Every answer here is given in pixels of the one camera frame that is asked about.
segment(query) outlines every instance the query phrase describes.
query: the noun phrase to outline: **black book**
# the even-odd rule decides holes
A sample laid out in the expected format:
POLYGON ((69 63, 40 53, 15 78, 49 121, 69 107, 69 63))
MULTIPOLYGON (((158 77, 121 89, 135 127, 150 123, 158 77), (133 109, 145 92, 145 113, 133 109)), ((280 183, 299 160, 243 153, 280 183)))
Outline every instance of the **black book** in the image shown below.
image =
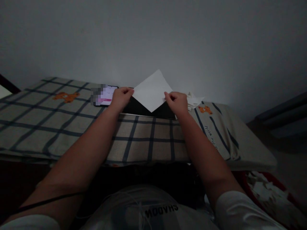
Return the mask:
POLYGON ((150 112, 133 96, 130 98, 128 105, 124 108, 123 113, 176 120, 175 114, 172 112, 167 102, 164 102, 155 111, 150 112))

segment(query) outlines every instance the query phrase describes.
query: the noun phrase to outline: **forearm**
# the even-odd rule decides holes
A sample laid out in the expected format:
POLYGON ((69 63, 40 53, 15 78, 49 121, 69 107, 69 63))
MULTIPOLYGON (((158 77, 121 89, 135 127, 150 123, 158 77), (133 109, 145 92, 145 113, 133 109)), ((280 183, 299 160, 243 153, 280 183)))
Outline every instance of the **forearm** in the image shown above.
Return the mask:
POLYGON ((85 190, 106 159, 119 112, 106 109, 42 181, 85 190))
MULTIPOLYGON (((60 158, 22 206, 85 191, 107 157, 118 115, 119 112, 112 108, 106 109, 60 158)), ((6 222, 26 215, 43 214, 57 220, 61 228, 68 228, 82 198, 79 195, 45 204, 13 215, 6 222)))
POLYGON ((212 207, 226 191, 244 192, 237 183, 225 160, 199 128, 193 117, 186 113, 177 116, 185 137, 189 157, 206 188, 212 207))

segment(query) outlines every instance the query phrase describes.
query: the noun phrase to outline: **person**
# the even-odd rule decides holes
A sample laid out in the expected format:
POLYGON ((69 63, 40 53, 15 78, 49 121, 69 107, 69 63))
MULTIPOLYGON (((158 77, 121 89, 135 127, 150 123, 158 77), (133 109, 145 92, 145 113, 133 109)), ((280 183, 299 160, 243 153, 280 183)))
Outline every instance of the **person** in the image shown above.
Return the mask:
MULTIPOLYGON (((75 195, 14 214, 1 229, 69 228, 83 199, 82 192, 108 155, 118 116, 133 93, 127 87, 114 91, 110 106, 60 158, 21 208, 66 194, 75 195)), ((165 92, 165 99, 179 120, 189 158, 206 189, 217 225, 205 213, 178 204, 157 187, 139 185, 109 196, 82 228, 284 229, 247 197, 224 159, 189 114, 186 94, 165 92)))

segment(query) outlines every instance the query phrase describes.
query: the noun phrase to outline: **shirt sleeve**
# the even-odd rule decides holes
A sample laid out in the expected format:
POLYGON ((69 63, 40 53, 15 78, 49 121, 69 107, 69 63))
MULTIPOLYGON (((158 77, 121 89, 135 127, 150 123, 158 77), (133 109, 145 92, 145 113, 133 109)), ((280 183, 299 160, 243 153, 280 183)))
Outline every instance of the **shirt sleeve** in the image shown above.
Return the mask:
POLYGON ((0 230, 30 229, 30 230, 60 230, 58 222, 45 215, 29 215, 12 220, 0 227, 0 230))
POLYGON ((238 191, 225 192, 218 198, 216 220, 222 230, 285 229, 238 191))

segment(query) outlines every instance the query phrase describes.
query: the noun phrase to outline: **bed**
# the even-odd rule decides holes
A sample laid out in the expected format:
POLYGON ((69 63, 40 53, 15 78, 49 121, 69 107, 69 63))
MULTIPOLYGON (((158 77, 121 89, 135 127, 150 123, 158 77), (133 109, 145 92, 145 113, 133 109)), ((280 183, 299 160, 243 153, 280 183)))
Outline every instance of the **bed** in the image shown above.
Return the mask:
MULTIPOLYGON (((99 84, 46 78, 0 100, 0 159, 51 163, 86 131, 104 107, 91 104, 99 84)), ((277 161, 227 105, 202 102, 190 111, 232 170, 271 172, 277 161)), ((187 162, 177 120, 120 115, 104 165, 187 162)))

